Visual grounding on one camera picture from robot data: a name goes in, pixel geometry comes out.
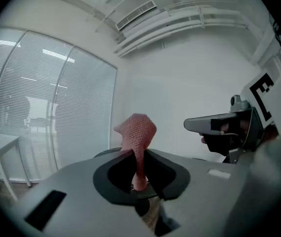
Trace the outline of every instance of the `pink mesh object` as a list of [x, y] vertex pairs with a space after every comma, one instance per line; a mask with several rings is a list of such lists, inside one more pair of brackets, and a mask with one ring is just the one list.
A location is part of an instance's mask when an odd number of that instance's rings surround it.
[[134, 189], [146, 188], [147, 179], [144, 173], [144, 150], [149, 146], [157, 128], [145, 114], [134, 113], [114, 131], [122, 134], [122, 151], [133, 149], [136, 157], [136, 175], [133, 178]]

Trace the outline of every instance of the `white beam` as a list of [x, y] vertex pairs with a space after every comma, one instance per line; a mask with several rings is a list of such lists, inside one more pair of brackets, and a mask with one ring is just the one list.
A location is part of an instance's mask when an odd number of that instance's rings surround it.
[[264, 55], [262, 56], [262, 58], [258, 62], [258, 65], [264, 66], [264, 64], [267, 63], [267, 61], [270, 58], [273, 58], [274, 56], [276, 56], [279, 53], [280, 49], [281, 49], [281, 46], [280, 46], [279, 42], [277, 41], [276, 38], [273, 38], [273, 40], [270, 43], [267, 51], [264, 53]]
[[263, 30], [259, 27], [257, 27], [255, 24], [253, 24], [246, 16], [241, 16], [244, 22], [247, 24], [248, 30], [255, 36], [257, 40], [260, 40], [263, 38]]
[[[246, 27], [245, 25], [242, 25], [242, 23], [239, 23], [238, 21], [235, 21], [233, 19], [206, 19], [205, 26], [228, 26], [241, 28]], [[191, 20], [160, 28], [123, 48], [121, 51], [118, 52], [118, 56], [122, 57], [135, 49], [142, 48], [173, 33], [197, 27], [202, 27], [201, 22], [199, 20]]]
[[277, 56], [274, 56], [273, 61], [275, 63], [276, 68], [279, 71], [279, 74], [281, 75], [281, 62], [280, 62], [279, 58]]
[[[217, 15], [240, 15], [239, 11], [236, 10], [223, 10], [223, 9], [216, 9], [216, 8], [203, 8], [203, 14], [217, 14]], [[128, 38], [126, 38], [124, 41], [122, 41], [119, 45], [116, 46], [116, 48], [114, 49], [114, 53], [118, 52], [119, 49], [123, 48], [123, 46], [125, 46], [127, 43], [132, 42], [134, 39], [136, 39], [137, 37], [139, 37], [140, 35], [158, 27], [161, 25], [165, 25], [168, 23], [171, 23], [174, 20], [178, 20], [181, 18], [185, 18], [185, 17], [190, 17], [190, 16], [196, 16], [199, 15], [199, 11], [198, 8], [196, 8], [195, 10], [188, 10], [188, 11], [180, 11], [178, 13], [173, 14], [172, 16], [168, 17], [168, 18], [164, 18], [162, 20], [159, 20], [149, 26], [144, 27], [143, 29], [141, 29], [140, 31], [132, 34], [131, 36], [129, 36]]]
[[197, 3], [206, 3], [206, 2], [223, 2], [223, 3], [236, 3], [236, 1], [232, 1], [232, 0], [189, 0], [189, 1], [181, 1], [181, 2], [177, 2], [168, 6], [165, 6], [166, 10], [172, 10], [173, 7], [177, 7], [179, 5], [196, 5]]
[[250, 62], [255, 65], [258, 63], [258, 61], [263, 56], [264, 52], [268, 49], [269, 45], [271, 44], [273, 38], [274, 38], [274, 32], [271, 26], [268, 27], [268, 29], [264, 32], [263, 38], [261, 42], [259, 43], [257, 49], [255, 50], [254, 54], [252, 55], [252, 58]]
[[203, 16], [202, 8], [201, 8], [200, 6], [199, 6], [199, 14], [200, 14], [200, 20], [201, 20], [202, 28], [205, 28], [205, 25], [204, 25], [204, 16]]

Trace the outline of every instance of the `ceiling light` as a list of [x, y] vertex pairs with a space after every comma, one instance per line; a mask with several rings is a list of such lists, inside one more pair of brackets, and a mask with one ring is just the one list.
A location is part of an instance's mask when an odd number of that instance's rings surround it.
[[22, 79], [30, 80], [30, 81], [36, 81], [34, 79], [26, 78], [26, 77], [21, 77]]
[[[61, 55], [61, 54], [58, 54], [58, 53], [54, 53], [54, 52], [49, 51], [49, 50], [43, 49], [43, 53], [54, 56], [54, 57], [57, 57], [57, 58], [60, 58], [60, 59], [63, 59], [63, 60], [67, 59], [67, 56], [64, 56], [64, 55]], [[68, 58], [68, 61], [73, 62], [73, 63], [75, 62], [74, 59], [70, 59], [70, 58]]]
[[68, 89], [67, 87], [64, 87], [64, 86], [60, 86], [60, 85], [58, 85], [58, 87], [61, 87], [61, 88], [65, 88], [65, 89]]
[[15, 45], [16, 45], [16, 42], [0, 40], [0, 45], [15, 46]]

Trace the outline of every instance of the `pipe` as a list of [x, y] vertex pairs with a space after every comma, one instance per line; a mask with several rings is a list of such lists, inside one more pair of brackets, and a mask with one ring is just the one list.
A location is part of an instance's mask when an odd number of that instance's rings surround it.
[[190, 4], [190, 3], [197, 3], [197, 2], [226, 2], [226, 3], [236, 3], [236, 1], [233, 0], [190, 0], [190, 1], [181, 1], [177, 2], [171, 5], [168, 5], [165, 7], [165, 9], [169, 9], [172, 7], [180, 6], [180, 5], [185, 5], [185, 4]]
[[[203, 15], [206, 14], [219, 14], [219, 15], [240, 15], [239, 11], [236, 10], [223, 10], [223, 9], [216, 9], [216, 8], [203, 8], [202, 10]], [[130, 37], [126, 38], [124, 41], [122, 41], [119, 45], [116, 46], [116, 48], [114, 49], [114, 53], [118, 52], [118, 50], [123, 47], [124, 45], [126, 45], [128, 42], [131, 42], [133, 39], [139, 37], [140, 35], [158, 27], [161, 26], [163, 24], [167, 24], [167, 23], [171, 23], [174, 20], [178, 20], [181, 18], [186, 18], [186, 17], [190, 17], [190, 16], [196, 16], [196, 15], [200, 15], [199, 10], [196, 9], [194, 11], [183, 11], [183, 12], [179, 12], [179, 15], [174, 15], [171, 17], [168, 17], [166, 19], [162, 19], [160, 21], [157, 21], [156, 23], [149, 25], [145, 28], [143, 28], [142, 30], [138, 31], [137, 33], [131, 35]]]
[[278, 69], [279, 75], [281, 75], [281, 62], [277, 56], [273, 57], [276, 68]]
[[131, 42], [133, 39], [137, 38], [138, 36], [148, 32], [158, 26], [161, 26], [163, 24], [168, 24], [177, 19], [186, 18], [186, 17], [190, 17], [190, 16], [196, 16], [196, 15], [199, 15], [198, 11], [184, 11], [180, 15], [175, 15], [175, 16], [171, 16], [171, 17], [159, 20], [159, 21], [155, 22], [154, 24], [149, 25], [149, 26], [143, 28], [142, 30], [138, 31], [137, 33], [134, 33], [130, 37], [126, 38], [124, 41], [122, 41], [119, 45], [116, 46], [116, 48], [114, 49], [113, 52], [115, 52], [115, 53], [118, 52], [118, 50], [121, 47], [123, 47], [125, 44], [127, 44], [128, 42]]
[[188, 7], [183, 7], [183, 8], [179, 8], [179, 9], [174, 9], [174, 10], [169, 10], [169, 11], [166, 11], [169, 15], [175, 15], [176, 13], [178, 12], [181, 12], [181, 11], [186, 11], [186, 10], [195, 10], [196, 8], [198, 7], [201, 7], [201, 8], [213, 8], [212, 6], [210, 5], [195, 5], [195, 6], [188, 6]]
[[194, 25], [194, 24], [200, 24], [201, 21], [200, 20], [190, 20], [190, 21], [186, 21], [186, 22], [182, 22], [182, 23], [177, 23], [177, 24], [174, 24], [174, 25], [171, 25], [171, 26], [166, 26], [164, 28], [161, 28], [161, 29], [158, 29], [150, 34], [147, 34], [146, 36], [138, 39], [137, 41], [133, 42], [132, 44], [128, 45], [127, 47], [125, 47], [124, 49], [122, 49], [120, 52], [118, 52], [118, 55], [120, 56], [121, 54], [125, 53], [127, 50], [129, 50], [130, 48], [133, 48], [135, 46], [137, 46], [138, 44], [152, 38], [152, 37], [155, 37], [157, 35], [160, 35], [160, 34], [163, 34], [165, 32], [169, 32], [171, 30], [174, 30], [174, 29], [178, 29], [178, 28], [181, 28], [181, 27], [184, 27], [184, 26], [188, 26], [188, 25]]
[[235, 19], [225, 19], [225, 18], [209, 18], [205, 19], [204, 23], [222, 23], [222, 24], [240, 24], [246, 26], [246, 23], [242, 20], [235, 20]]
[[[229, 23], [224, 23], [224, 24], [223, 23], [205, 23], [205, 26], [229, 26], [229, 27], [246, 28], [245, 25], [229, 24]], [[133, 47], [132, 49], [129, 49], [128, 51], [120, 54], [119, 57], [123, 57], [124, 55], [126, 55], [126, 54], [128, 54], [128, 53], [130, 53], [130, 52], [132, 52], [136, 49], [142, 48], [142, 47], [144, 47], [144, 46], [146, 46], [150, 43], [153, 43], [156, 40], [165, 38], [165, 37], [167, 37], [171, 34], [174, 34], [174, 33], [180, 32], [180, 31], [184, 31], [184, 30], [187, 30], [187, 29], [191, 29], [191, 28], [197, 28], [197, 27], [202, 27], [202, 24], [196, 24], [196, 25], [190, 25], [190, 26], [187, 26], [187, 27], [178, 28], [178, 29], [175, 29], [173, 31], [167, 32], [165, 34], [159, 35], [159, 36], [157, 36], [153, 39], [149, 39], [149, 40], [145, 41], [144, 43], [138, 44], [136, 47]]]
[[273, 38], [275, 37], [275, 33], [272, 27], [269, 25], [268, 29], [264, 32], [263, 38], [256, 48], [254, 54], [251, 57], [250, 63], [255, 65], [262, 58], [264, 52], [268, 49], [271, 44]]

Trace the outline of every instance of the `ceiling vent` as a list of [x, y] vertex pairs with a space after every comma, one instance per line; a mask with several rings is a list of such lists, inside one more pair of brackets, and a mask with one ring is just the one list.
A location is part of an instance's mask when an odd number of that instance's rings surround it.
[[156, 4], [154, 3], [153, 0], [150, 0], [144, 4], [142, 4], [141, 6], [139, 6], [138, 8], [136, 8], [135, 10], [133, 10], [132, 12], [130, 12], [129, 14], [127, 14], [124, 18], [122, 18], [117, 24], [116, 24], [116, 28], [120, 31], [122, 30], [125, 26], [127, 26], [129, 23], [131, 23], [133, 20], [135, 20], [136, 18], [138, 18], [139, 16], [141, 16], [142, 14], [144, 14], [145, 12], [148, 12], [154, 8], [157, 8]]

